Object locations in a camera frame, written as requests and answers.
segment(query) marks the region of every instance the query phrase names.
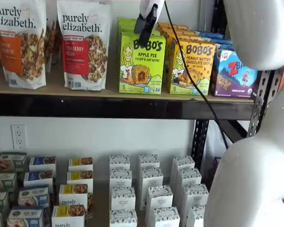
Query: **oat bites box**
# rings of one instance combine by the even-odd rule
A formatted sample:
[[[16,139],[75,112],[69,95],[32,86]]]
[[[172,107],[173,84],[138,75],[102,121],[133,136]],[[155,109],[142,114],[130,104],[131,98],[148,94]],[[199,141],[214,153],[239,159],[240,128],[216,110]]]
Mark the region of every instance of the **oat bites box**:
[[[68,171],[89,171],[93,170],[93,158],[82,157],[68,160]]]
[[[146,48],[138,39],[138,34],[121,30],[119,92],[160,95],[165,38],[151,35]]]
[[[29,162],[29,171],[37,172],[51,170],[56,177],[56,157],[32,157]]]
[[[135,210],[111,210],[109,227],[137,227],[138,218]]]
[[[0,190],[13,192],[17,188],[16,173],[0,172]]]
[[[43,227],[43,209],[40,207],[13,207],[7,219],[7,227]]]
[[[83,205],[55,206],[53,208],[53,227],[84,227],[85,210]]]
[[[235,51],[217,50],[212,78],[215,96],[250,98],[256,80],[257,70],[245,66]]]
[[[4,152],[0,153],[0,170],[25,172],[27,154],[25,152]]]
[[[189,74],[204,95],[208,94],[213,67],[215,43],[180,40]],[[169,58],[168,87],[171,94],[198,95],[188,77],[176,40],[172,41],[173,54]]]

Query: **white product box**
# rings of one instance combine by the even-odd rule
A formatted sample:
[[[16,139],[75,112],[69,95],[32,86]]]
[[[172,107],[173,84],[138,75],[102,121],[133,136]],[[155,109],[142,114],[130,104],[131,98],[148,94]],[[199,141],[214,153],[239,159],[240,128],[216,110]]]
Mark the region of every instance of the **white product box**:
[[[109,170],[112,169],[130,169],[131,163],[129,155],[111,155],[109,156]]]
[[[13,207],[7,219],[7,227],[43,227],[43,209],[40,207]]]
[[[111,210],[134,210],[136,204],[134,188],[113,188],[110,201]]]
[[[111,210],[109,227],[137,227],[138,218],[135,210]]]
[[[180,216],[176,207],[154,209],[150,227],[179,227]]]
[[[151,214],[155,208],[171,207],[173,194],[169,185],[147,189],[145,223],[150,226]]]
[[[68,171],[89,171],[93,170],[93,158],[92,157],[82,157],[73,158],[68,160]]]
[[[180,209],[181,206],[181,193],[183,191],[183,186],[190,183],[199,184],[201,183],[201,180],[202,177],[197,168],[179,169],[177,176],[176,192],[174,197],[174,202],[178,209]]]
[[[183,199],[181,209],[181,226],[186,227],[189,210],[193,206],[206,205],[209,192],[205,184],[190,184],[183,187]]]
[[[67,184],[87,184],[88,192],[93,193],[93,171],[68,172]]]
[[[172,159],[169,185],[173,193],[175,193],[176,190],[178,170],[183,168],[194,168],[194,167],[195,167],[195,162],[193,161],[193,158],[190,156],[180,156],[180,157],[174,157]]]
[[[59,205],[83,205],[88,211],[88,186],[87,184],[61,185],[59,191]]]
[[[141,210],[146,208],[147,189],[149,187],[162,186],[163,174],[159,167],[142,169],[140,175],[139,206]]]
[[[28,167],[30,172],[52,170],[56,177],[56,157],[32,157]]]
[[[125,188],[132,186],[132,171],[128,169],[112,169],[109,177],[109,191],[112,188]]]
[[[53,208],[53,227],[84,227],[85,209],[83,205],[55,206]]]
[[[188,227],[203,227],[205,206],[194,206],[189,209]]]

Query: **granola bag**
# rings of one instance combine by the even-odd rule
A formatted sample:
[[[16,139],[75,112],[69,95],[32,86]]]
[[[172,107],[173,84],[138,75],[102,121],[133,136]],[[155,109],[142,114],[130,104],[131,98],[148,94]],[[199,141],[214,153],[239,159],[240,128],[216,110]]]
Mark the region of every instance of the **granola bag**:
[[[45,86],[44,0],[0,0],[0,59],[9,86]]]
[[[45,72],[51,72],[56,26],[57,0],[46,0],[46,33],[44,37]]]
[[[111,6],[91,0],[58,0],[57,6],[65,86],[73,90],[104,89]]]

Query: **oatmeal box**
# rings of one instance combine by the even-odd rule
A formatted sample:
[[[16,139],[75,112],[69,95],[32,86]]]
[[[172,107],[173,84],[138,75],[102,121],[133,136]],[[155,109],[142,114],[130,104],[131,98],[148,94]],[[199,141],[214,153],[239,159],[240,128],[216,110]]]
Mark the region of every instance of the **oatmeal box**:
[[[257,70],[245,66],[235,51],[217,49],[211,85],[215,96],[250,98],[256,80]]]
[[[24,152],[4,152],[0,153],[0,170],[25,172],[27,154]]]
[[[53,227],[84,227],[85,210],[83,205],[55,206],[53,208]]]
[[[93,158],[82,157],[68,160],[68,171],[89,171],[93,170]]]
[[[29,171],[51,170],[56,177],[56,157],[32,157],[29,162]]]
[[[16,173],[0,172],[0,190],[13,192],[17,188]]]
[[[43,209],[40,207],[13,207],[7,227],[43,227]]]

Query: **purely elizabeth box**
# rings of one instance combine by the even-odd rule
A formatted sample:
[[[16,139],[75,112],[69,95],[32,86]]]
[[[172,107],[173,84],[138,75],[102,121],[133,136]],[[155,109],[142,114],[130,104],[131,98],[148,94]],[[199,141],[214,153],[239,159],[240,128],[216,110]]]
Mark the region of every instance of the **purely elizabeth box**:
[[[113,188],[110,201],[111,210],[134,210],[136,204],[134,188]]]
[[[176,207],[154,209],[149,227],[179,227],[180,216]]]
[[[173,194],[169,185],[150,187],[147,189],[145,223],[150,226],[151,214],[156,208],[171,207]]]
[[[149,187],[162,186],[163,174],[160,168],[142,169],[139,185],[139,206],[141,210],[146,208],[147,189]]]
[[[135,210],[111,210],[109,227],[137,227],[138,218]]]
[[[177,175],[178,170],[183,168],[194,168],[195,162],[193,161],[193,158],[190,156],[180,156],[180,157],[174,157],[172,159],[172,166],[171,166],[171,172],[170,172],[170,188],[175,193],[176,190],[176,182],[177,182]]]

